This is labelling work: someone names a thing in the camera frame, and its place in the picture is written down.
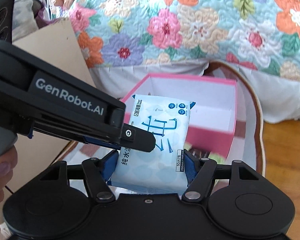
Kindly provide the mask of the left hand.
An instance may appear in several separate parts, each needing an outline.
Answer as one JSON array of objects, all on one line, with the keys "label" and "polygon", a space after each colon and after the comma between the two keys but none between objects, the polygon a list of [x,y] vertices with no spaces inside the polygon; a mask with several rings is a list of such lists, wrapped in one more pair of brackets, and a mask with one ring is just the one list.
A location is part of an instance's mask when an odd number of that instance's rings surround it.
[{"label": "left hand", "polygon": [[17,162],[18,154],[14,146],[0,156],[0,203],[4,200],[4,187],[12,179]]}]

